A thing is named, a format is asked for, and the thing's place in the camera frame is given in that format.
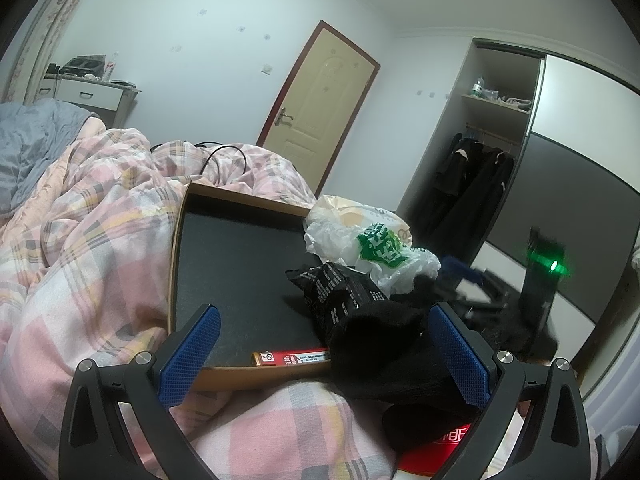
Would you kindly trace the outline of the black soft cloth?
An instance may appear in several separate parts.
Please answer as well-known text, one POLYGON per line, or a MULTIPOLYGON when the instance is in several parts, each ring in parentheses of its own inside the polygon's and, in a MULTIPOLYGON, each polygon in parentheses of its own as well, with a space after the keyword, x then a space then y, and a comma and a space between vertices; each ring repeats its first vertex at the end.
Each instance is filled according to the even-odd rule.
POLYGON ((525 362, 548 362, 558 350, 551 323, 521 310, 518 292, 467 300, 425 276, 407 295, 373 301, 347 315, 329 341, 331 373, 342 396, 383 405, 382 430, 390 447, 405 452, 470 424, 480 411, 466 403, 428 333, 428 311, 446 301, 492 350, 525 362))

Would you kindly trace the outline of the black tracker with green light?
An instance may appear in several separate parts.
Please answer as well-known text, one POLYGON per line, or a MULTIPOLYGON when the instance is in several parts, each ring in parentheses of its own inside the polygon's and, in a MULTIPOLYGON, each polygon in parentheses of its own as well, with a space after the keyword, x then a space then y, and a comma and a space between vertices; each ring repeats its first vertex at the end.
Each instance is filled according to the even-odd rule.
POLYGON ((526 356, 532 354, 538 337, 544 331, 559 281, 567 274, 564 245, 532 226, 524 284, 518 297, 521 320, 529 333, 524 347, 526 356))

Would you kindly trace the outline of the black hanging clothes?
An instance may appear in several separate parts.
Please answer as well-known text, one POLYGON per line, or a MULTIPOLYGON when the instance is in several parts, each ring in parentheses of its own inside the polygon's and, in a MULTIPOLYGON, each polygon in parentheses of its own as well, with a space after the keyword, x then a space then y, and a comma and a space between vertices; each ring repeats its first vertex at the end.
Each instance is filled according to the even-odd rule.
POLYGON ((480 247, 514 169, 501 148, 469 138, 451 151, 436 174, 430 247, 440 258, 470 261, 480 247))

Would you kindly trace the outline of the red package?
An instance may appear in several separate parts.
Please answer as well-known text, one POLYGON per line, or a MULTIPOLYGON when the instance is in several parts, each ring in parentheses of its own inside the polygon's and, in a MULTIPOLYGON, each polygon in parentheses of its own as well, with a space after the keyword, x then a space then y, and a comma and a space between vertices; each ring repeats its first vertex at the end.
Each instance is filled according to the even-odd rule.
POLYGON ((418 477, 432 478, 456 450, 470 428, 470 425, 460 426, 435 441, 402 452, 398 458, 397 470, 418 477))

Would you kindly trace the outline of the white plastic bag green print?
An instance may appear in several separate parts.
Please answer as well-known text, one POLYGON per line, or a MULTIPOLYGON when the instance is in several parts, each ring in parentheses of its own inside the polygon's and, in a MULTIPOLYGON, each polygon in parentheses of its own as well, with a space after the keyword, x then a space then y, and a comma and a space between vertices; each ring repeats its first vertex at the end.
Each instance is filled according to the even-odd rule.
POLYGON ((393 212, 335 195, 321 196, 304 222, 307 252, 367 274, 386 296, 408 294, 414 280, 438 277, 439 258, 413 245, 393 212))

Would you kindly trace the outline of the black printed snack bag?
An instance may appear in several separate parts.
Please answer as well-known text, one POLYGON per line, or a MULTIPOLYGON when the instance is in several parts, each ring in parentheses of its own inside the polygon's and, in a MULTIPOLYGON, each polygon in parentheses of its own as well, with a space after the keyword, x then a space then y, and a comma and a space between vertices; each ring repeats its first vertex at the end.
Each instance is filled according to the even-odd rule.
POLYGON ((305 264, 285 275, 303 293, 304 315, 322 344, 329 342, 343 318, 371 302, 387 300, 367 273, 337 263, 305 264))

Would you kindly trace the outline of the pink plaid quilt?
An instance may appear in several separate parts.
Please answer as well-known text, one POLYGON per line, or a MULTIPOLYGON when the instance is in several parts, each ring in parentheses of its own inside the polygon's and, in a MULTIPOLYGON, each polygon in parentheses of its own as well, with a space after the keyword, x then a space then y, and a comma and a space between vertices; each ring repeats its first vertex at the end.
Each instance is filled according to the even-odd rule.
MULTIPOLYGON (((79 139, 1 228, 1 408, 37 470, 58 476, 70 382, 85 359, 126 363, 165 338, 169 256, 191 180, 308 206, 292 165, 243 145, 210 159, 138 130, 79 139)), ((172 412, 223 479, 388 479, 376 416, 322 382, 191 393, 172 412)))

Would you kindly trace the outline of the white wardrobe with sliding door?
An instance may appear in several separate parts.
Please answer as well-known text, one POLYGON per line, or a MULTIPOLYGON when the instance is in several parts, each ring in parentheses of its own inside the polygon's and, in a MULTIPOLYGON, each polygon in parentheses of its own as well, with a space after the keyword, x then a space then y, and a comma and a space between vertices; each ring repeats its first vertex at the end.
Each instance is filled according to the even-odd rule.
POLYGON ((436 174, 469 138, 515 159, 506 192, 467 263, 514 287, 532 226, 565 247, 550 311, 560 356, 590 392, 639 324, 639 89, 571 56, 475 38, 399 204, 430 247, 436 174))

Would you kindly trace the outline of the cardboard box with black foam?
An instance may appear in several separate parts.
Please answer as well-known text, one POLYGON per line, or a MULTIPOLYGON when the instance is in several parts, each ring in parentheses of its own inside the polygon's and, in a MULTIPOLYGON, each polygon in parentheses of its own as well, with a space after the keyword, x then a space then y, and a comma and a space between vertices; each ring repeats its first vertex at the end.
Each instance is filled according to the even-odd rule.
POLYGON ((257 366, 260 352, 321 347, 302 292, 285 273, 316 266, 304 242, 308 208, 190 183, 175 226, 168 328, 202 304, 220 313, 220 336, 195 379, 196 391, 267 388, 329 374, 329 362, 257 366))

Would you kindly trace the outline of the beige wooden door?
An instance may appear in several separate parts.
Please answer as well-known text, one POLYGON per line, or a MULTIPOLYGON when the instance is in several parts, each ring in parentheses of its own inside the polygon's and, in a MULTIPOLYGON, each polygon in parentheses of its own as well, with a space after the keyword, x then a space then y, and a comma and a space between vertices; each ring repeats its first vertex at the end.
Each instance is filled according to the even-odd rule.
POLYGON ((325 21, 285 79, 257 144, 288 159, 320 193, 380 63, 325 21))

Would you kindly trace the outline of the grey blanket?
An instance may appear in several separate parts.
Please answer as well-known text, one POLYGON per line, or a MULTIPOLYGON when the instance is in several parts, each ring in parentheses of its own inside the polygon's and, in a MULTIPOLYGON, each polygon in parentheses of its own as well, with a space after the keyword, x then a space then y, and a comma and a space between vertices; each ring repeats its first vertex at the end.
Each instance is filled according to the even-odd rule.
POLYGON ((1 104, 1 219, 14 215, 40 177, 73 143, 92 117, 85 108, 55 99, 1 104))

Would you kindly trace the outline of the white bedside desk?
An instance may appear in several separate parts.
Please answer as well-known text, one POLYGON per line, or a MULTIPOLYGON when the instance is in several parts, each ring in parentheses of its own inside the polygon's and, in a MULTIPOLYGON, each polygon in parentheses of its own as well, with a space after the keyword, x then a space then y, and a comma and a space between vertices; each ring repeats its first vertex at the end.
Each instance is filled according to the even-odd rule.
POLYGON ((98 115, 108 128, 122 128, 139 93, 138 88, 126 84, 46 75, 40 81, 35 100, 51 98, 69 102, 98 115))

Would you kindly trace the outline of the floral curtain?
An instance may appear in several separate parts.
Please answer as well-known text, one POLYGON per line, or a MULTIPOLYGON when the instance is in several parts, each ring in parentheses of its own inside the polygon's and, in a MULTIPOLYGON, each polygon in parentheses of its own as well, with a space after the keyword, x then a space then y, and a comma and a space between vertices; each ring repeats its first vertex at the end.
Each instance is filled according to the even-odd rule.
POLYGON ((30 104, 81 0, 38 0, 1 59, 1 101, 30 104))

